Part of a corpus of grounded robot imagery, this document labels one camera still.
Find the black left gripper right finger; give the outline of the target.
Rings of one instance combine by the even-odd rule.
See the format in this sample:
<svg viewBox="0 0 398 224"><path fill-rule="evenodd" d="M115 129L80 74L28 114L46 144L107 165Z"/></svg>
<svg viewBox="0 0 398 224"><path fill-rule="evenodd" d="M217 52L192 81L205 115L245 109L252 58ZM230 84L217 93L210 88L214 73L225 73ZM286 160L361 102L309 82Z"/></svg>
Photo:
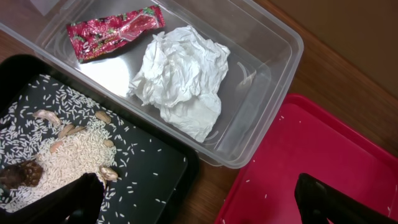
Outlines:
<svg viewBox="0 0 398 224"><path fill-rule="evenodd" d="M294 196L303 224L397 224L306 173L299 174Z"/></svg>

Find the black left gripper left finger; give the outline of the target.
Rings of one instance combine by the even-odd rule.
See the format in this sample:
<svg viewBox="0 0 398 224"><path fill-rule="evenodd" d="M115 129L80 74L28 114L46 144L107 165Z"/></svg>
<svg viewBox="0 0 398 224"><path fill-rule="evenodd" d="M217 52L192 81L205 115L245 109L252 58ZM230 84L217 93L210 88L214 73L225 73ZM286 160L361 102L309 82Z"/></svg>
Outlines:
<svg viewBox="0 0 398 224"><path fill-rule="evenodd" d="M94 173L52 192L13 213L1 210L1 224L96 223L104 185Z"/></svg>

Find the rice and food scraps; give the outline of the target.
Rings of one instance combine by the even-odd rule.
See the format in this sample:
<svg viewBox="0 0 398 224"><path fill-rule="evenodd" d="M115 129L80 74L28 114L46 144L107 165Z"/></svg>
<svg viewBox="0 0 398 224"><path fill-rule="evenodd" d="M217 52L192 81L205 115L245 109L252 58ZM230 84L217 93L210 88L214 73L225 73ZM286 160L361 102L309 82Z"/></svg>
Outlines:
<svg viewBox="0 0 398 224"><path fill-rule="evenodd" d="M53 132L52 137L40 140L39 132L34 131L33 139L38 150L26 159L35 159L43 167L44 174L36 187L19 187L1 193L1 208L7 212L15 212L35 202L84 173L98 173L100 166L114 170L117 148L106 129L112 122L107 112L96 111L84 125L64 121L49 109L39 109L32 115L36 121L46 122L47 129ZM119 178L118 174L116 180L107 182L104 196L110 183Z"/></svg>

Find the red snack wrapper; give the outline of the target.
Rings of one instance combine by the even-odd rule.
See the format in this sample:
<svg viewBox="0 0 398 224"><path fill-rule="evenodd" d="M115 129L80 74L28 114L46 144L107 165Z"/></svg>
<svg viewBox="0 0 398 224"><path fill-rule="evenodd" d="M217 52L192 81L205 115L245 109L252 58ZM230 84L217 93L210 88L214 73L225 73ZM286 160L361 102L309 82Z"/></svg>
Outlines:
<svg viewBox="0 0 398 224"><path fill-rule="evenodd" d="M164 26L160 6L153 5L118 15L72 22L67 25L67 34L76 58L82 63L110 53L148 30Z"/></svg>

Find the white napkin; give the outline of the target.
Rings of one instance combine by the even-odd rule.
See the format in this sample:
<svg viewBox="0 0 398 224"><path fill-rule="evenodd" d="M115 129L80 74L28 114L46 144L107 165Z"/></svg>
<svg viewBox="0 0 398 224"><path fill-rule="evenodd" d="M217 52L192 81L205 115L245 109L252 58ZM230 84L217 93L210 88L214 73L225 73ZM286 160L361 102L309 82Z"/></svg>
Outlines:
<svg viewBox="0 0 398 224"><path fill-rule="evenodd" d="M155 106L160 117L203 142L221 114L218 90L230 50L202 37L192 26L153 36L128 94Z"/></svg>

